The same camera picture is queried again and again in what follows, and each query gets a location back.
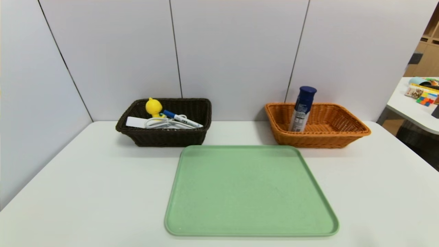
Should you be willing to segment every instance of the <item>orange wicker basket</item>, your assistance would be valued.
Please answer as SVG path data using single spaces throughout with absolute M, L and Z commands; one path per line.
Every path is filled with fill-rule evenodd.
M 290 132 L 288 127 L 294 103 L 269 103 L 265 111 L 271 131 L 280 145 L 298 148 L 343 148 L 371 134 L 371 130 L 344 107 L 330 103 L 314 103 L 304 132 Z

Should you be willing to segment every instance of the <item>white table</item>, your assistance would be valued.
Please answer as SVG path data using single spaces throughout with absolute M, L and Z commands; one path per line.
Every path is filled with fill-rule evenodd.
M 438 246 L 439 173 L 366 124 L 372 135 L 344 149 L 300 149 L 340 221 L 334 236 L 172 236 L 163 222 L 182 148 L 139 148 L 116 122 L 96 122 L 0 212 L 0 246 Z M 275 141 L 267 122 L 213 122 L 204 144 Z
M 411 77 L 403 77 L 387 102 L 387 108 L 414 123 L 421 129 L 439 134 L 439 119 L 432 116 L 437 105 L 424 106 L 405 96 Z

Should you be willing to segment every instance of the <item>yellow duck figure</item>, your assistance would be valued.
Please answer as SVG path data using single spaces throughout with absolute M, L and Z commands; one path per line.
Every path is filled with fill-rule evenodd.
M 148 102 L 146 102 L 145 109 L 147 113 L 152 115 L 152 117 L 166 118 L 165 115 L 161 116 L 159 114 L 162 111 L 163 107 L 156 99 L 149 98 Z

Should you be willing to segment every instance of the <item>green tray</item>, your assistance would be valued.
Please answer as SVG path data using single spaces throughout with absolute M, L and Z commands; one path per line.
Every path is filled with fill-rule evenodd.
M 290 146 L 189 146 L 165 216 L 176 236 L 330 236 L 338 220 Z

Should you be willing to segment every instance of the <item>basket rim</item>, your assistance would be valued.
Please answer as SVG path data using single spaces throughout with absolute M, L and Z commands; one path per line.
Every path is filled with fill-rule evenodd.
M 175 129 L 175 130 L 171 130 L 171 129 L 143 129 L 143 128 L 133 129 L 131 127 L 128 128 L 125 125 L 126 119 L 128 118 L 128 115 L 131 113 L 133 108 L 136 107 L 138 102 L 148 100 L 147 98 L 143 98 L 143 99 L 135 100 L 128 107 L 128 109 L 122 114 L 122 116 L 119 118 L 119 120 L 116 124 L 116 130 L 118 132 L 121 132 L 122 134 L 145 134 L 145 133 L 150 133 L 150 134 L 193 133 L 193 134 L 196 134 L 196 133 L 206 132 L 210 128 L 210 124 L 212 122 L 212 114 L 211 114 L 212 104 L 211 104 L 209 99 L 206 99 L 206 98 L 155 98 L 155 99 L 157 99 L 157 100 L 175 100 L 175 101 L 205 101 L 207 103 L 208 112 L 210 113 L 207 116 L 207 125 L 203 126 L 202 128 L 188 129 L 188 130 L 186 130 L 186 129 Z
M 270 124 L 272 127 L 276 129 L 276 132 L 279 132 L 282 135 L 288 135 L 288 136 L 295 136 L 295 137 L 363 137 L 368 136 L 372 132 L 369 129 L 368 126 L 366 126 L 360 119 L 358 119 L 355 115 L 353 115 L 350 111 L 348 111 L 345 107 L 335 104 L 335 103 L 313 103 L 313 105 L 331 105 L 331 106 L 337 106 L 341 108 L 345 113 L 347 113 L 351 118 L 353 118 L 355 121 L 361 124 L 362 127 L 365 128 L 364 131 L 331 131 L 331 132 L 292 132 L 292 131 L 284 131 L 282 130 L 279 125 L 274 121 L 274 117 L 270 111 L 270 106 L 272 105 L 295 105 L 295 103 L 268 103 L 265 105 L 265 111 L 268 115 L 268 118 L 270 120 Z

